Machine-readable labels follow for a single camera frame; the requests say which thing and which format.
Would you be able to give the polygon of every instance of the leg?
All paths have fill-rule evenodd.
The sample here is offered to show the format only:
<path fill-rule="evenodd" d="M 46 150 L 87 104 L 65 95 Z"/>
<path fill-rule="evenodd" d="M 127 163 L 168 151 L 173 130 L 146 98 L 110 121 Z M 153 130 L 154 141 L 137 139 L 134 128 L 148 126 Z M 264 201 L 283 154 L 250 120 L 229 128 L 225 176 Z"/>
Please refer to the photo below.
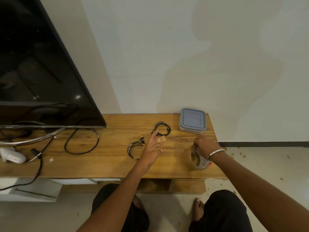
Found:
<path fill-rule="evenodd" d="M 190 232 L 252 231 L 245 205 L 231 191 L 216 191 L 211 194 L 204 207 L 201 206 L 203 203 L 195 200 Z"/>
<path fill-rule="evenodd" d="M 92 211 L 100 207 L 100 205 L 117 189 L 119 184 L 110 183 L 103 186 L 92 203 Z M 149 228 L 149 218 L 145 210 L 142 208 L 141 201 L 137 196 L 134 196 L 133 202 L 131 203 L 126 221 L 122 227 L 122 232 L 136 231 L 143 232 Z"/>

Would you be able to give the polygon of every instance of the silver bracelet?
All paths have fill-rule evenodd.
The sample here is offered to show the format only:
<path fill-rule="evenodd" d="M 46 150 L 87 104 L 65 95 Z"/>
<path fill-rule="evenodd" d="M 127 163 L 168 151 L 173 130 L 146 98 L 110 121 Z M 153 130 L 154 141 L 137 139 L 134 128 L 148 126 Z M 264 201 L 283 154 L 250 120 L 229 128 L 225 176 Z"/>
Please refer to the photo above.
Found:
<path fill-rule="evenodd" d="M 219 149 L 219 150 L 216 150 L 214 152 L 212 152 L 209 156 L 208 156 L 208 159 L 215 153 L 219 152 L 219 151 L 225 151 L 224 149 Z"/>

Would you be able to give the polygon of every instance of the wooden table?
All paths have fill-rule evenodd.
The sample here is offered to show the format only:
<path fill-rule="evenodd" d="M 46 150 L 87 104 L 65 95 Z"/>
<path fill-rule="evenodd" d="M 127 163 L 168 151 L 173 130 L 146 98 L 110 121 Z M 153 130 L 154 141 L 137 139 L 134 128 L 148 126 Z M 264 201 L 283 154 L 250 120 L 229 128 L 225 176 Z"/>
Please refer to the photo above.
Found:
<path fill-rule="evenodd" d="M 158 121 L 164 121 L 171 127 L 171 133 L 166 137 L 163 153 L 144 176 L 148 179 L 206 179 L 226 178 L 224 173 L 212 164 L 205 170 L 192 170 L 184 158 L 184 150 L 189 148 L 195 134 L 182 132 L 179 128 L 180 114 L 107 114 L 103 115 L 107 123 L 106 129 L 97 129 L 100 141 L 92 152 L 75 156 L 64 151 L 64 144 L 72 129 L 66 129 L 56 135 L 56 138 L 43 155 L 43 169 L 40 177 L 59 179 L 78 178 L 124 178 L 132 169 L 136 160 L 127 154 L 128 146 L 140 139 L 148 140 L 151 131 Z M 207 130 L 204 133 L 210 139 L 217 141 L 210 118 L 206 116 Z M 31 148 L 42 150 L 48 140 L 26 146 L 17 150 L 27 158 L 32 158 Z M 68 144 L 71 152 L 84 152 L 96 143 L 96 134 L 87 129 L 79 130 Z M 138 155 L 141 149 L 132 149 L 132 154 Z M 33 177 L 39 167 L 39 161 L 25 164 L 0 162 L 0 177 Z"/>

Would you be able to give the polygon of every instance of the container lid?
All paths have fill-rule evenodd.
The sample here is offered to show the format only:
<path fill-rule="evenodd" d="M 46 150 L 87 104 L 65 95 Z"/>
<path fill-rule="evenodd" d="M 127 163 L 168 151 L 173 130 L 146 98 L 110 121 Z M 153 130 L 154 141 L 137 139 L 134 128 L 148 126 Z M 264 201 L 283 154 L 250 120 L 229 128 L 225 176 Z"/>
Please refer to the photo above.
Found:
<path fill-rule="evenodd" d="M 183 128 L 187 129 L 205 131 L 206 130 L 205 112 L 190 108 L 181 109 L 180 125 Z"/>

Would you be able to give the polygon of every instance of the plastic container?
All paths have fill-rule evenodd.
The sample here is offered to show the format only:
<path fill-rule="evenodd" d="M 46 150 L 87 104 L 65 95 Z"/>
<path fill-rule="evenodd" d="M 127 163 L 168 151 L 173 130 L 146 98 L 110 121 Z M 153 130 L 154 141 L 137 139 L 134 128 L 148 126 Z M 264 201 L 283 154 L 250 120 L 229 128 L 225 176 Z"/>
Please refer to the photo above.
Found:
<path fill-rule="evenodd" d="M 206 115 L 201 110 L 181 109 L 179 127 L 183 132 L 202 134 L 206 131 Z"/>

